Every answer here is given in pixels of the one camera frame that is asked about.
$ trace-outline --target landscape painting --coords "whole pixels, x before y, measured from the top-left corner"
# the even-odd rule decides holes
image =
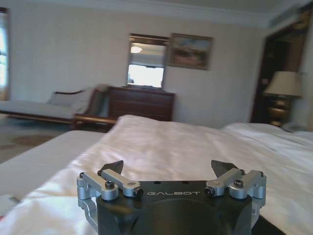
[[[208,70],[212,38],[172,34],[169,66]]]

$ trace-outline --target cushion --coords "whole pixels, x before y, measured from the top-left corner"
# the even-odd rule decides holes
[[[70,107],[71,110],[77,114],[85,113],[89,107],[89,101],[92,97],[93,92],[94,88],[89,87],[83,90],[81,93],[79,93],[80,95],[76,98],[76,100]]]
[[[76,94],[58,94],[53,93],[48,100],[47,104],[53,104],[53,105],[62,105],[70,107],[73,105],[77,97],[80,96],[81,93]]]
[[[74,115],[66,106],[19,100],[0,101],[0,111],[66,119],[72,119]]]

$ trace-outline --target black screw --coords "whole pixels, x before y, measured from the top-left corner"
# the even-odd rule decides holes
[[[212,187],[205,188],[204,194],[208,197],[214,197],[215,196],[215,190]]]
[[[105,187],[106,187],[106,189],[113,189],[114,188],[114,182],[111,180],[106,181]]]
[[[134,190],[134,198],[139,199],[142,196],[143,196],[143,189],[142,188],[137,188]]]
[[[238,188],[242,188],[244,186],[244,183],[242,180],[235,180],[234,185]]]

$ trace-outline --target floor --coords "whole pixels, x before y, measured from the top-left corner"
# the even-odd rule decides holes
[[[69,130],[68,124],[0,115],[0,164]]]

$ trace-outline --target bed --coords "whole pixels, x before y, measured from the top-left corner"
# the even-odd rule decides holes
[[[0,195],[21,200],[102,137],[103,133],[69,131],[0,164]]]
[[[288,235],[312,234],[313,140],[264,124],[216,130],[136,116],[121,117],[100,141],[30,192],[1,222],[1,234],[96,234],[77,206],[76,177],[124,160],[133,180],[214,179],[211,160],[268,177],[261,215]]]

